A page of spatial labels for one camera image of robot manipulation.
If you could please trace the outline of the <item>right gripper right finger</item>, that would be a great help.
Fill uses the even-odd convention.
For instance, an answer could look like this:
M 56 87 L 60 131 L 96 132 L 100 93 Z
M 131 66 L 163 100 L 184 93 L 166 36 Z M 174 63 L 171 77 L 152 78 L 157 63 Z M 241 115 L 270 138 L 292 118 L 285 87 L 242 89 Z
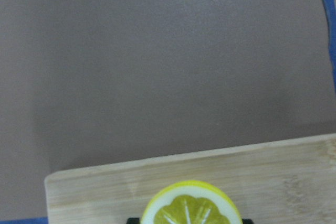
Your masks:
M 242 219 L 243 224 L 254 224 L 254 222 L 251 219 Z

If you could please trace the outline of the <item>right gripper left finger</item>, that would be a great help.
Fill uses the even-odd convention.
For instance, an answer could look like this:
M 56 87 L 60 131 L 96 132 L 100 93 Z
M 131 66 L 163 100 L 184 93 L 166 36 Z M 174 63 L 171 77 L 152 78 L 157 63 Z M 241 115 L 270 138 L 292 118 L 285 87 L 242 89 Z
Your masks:
M 140 218 L 128 218 L 126 224 L 140 224 Z

